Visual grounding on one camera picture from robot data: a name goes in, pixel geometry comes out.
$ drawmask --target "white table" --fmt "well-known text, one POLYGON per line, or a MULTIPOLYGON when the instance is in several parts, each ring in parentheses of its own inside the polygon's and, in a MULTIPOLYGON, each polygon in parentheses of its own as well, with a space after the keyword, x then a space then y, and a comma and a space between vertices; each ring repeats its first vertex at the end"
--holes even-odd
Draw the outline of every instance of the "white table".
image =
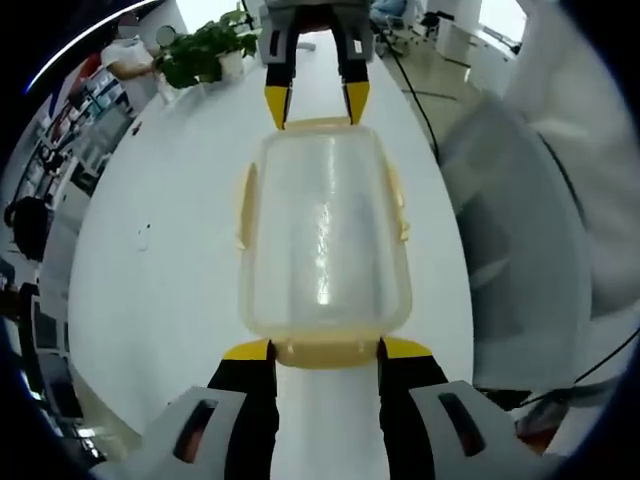
MULTIPOLYGON (((315 52, 298 52, 290 120, 346 113, 333 39, 322 33, 312 40, 315 52)), ((471 382, 471 301, 453 209, 427 139, 379 59, 369 75, 372 90, 362 124, 379 133, 397 167, 411 223, 407 251, 414 305, 396 334, 429 346, 450 380, 471 382)), ((89 205, 71 278, 71 360, 104 403, 138 432, 188 387, 206 385, 226 350, 254 338, 238 316, 235 227, 242 174, 259 141, 275 131, 264 83, 265 69, 256 64, 239 84, 220 91, 193 88, 168 106, 156 97, 133 124, 142 122, 138 134, 127 133, 114 152, 89 205)), ((375 365, 342 372, 278 367, 274 478, 295 476, 291 472, 303 468, 303 450, 317 448, 315 437, 306 444, 292 439, 304 437, 307 427, 324 425, 332 449, 315 462, 315 471, 342 455, 339 460, 350 463, 343 472, 367 475, 373 467, 354 464, 353 448, 362 450, 363 464, 386 462, 374 373, 375 365), (317 397, 323 392, 326 402, 317 397), (350 401, 339 401, 345 395, 350 401), (314 398, 305 411, 305 402, 314 398), (298 413, 286 413, 293 409, 298 413), (300 427, 296 415, 316 420, 300 427), (355 427, 364 416, 373 424, 370 432, 355 427), (331 437, 332 426, 353 426, 353 442, 371 440, 345 449, 346 440, 331 437), (293 448, 300 463, 286 467, 293 448), (285 467, 288 474, 282 473, 285 467)), ((378 469, 376 475, 384 478, 388 471, 378 469)))

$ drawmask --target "desk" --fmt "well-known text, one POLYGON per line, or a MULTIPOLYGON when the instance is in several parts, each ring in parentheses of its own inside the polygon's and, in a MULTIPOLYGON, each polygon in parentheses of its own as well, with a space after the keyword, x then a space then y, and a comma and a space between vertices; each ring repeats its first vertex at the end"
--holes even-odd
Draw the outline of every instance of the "desk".
MULTIPOLYGON (((317 50, 297 52, 290 120, 346 113, 333 38, 310 36, 301 41, 317 50)), ((133 124, 141 123, 138 134, 127 132, 113 153, 87 210, 71 277, 71 360, 138 432, 168 401, 206 385, 227 349, 254 338, 238 316, 235 202, 259 141, 275 130, 265 72, 253 61, 238 84, 207 94, 194 87, 167 106, 154 98, 133 124)), ((397 335, 428 345, 450 380, 471 382, 471 301, 453 208, 427 139, 378 58, 369 74, 362 124, 379 133, 396 165, 411 222, 414 305, 397 335)), ((352 388, 345 375, 353 375, 371 386, 371 368, 337 372, 339 383, 352 388)), ((291 370, 278 372, 281 394, 307 373, 291 370)), ((322 377, 318 391, 332 382, 331 372, 322 377)), ((363 401, 377 426, 377 393, 363 401)), ((307 415, 318 414, 315 407, 307 415)), ((287 422, 280 416, 279 442, 287 422)))

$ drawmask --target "white cabinet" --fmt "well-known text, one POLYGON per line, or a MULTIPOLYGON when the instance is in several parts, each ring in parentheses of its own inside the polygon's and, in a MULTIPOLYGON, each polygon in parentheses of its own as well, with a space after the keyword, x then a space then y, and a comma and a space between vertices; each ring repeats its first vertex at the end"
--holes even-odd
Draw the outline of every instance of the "white cabinet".
POLYGON ((478 90, 489 90, 502 97, 513 76, 516 60, 516 55, 496 40, 474 37, 467 56, 471 66, 467 81, 478 90))

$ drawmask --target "person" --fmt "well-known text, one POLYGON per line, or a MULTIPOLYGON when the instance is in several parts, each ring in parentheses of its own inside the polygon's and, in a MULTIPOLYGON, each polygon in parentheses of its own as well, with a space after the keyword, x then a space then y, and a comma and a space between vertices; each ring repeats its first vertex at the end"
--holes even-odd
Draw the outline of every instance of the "person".
POLYGON ((375 0, 371 4, 369 18, 377 25, 387 26, 388 16, 401 17, 406 8, 407 0, 375 0))
POLYGON ((133 110, 140 113, 158 92, 153 58, 159 52, 147 49, 137 36, 137 27, 130 23, 128 17, 120 20, 112 42, 102 50, 100 59, 122 84, 133 110))
POLYGON ((13 239, 29 260, 42 262, 47 244, 51 211, 45 199, 24 197, 10 203, 4 211, 4 223, 13 228, 13 239))

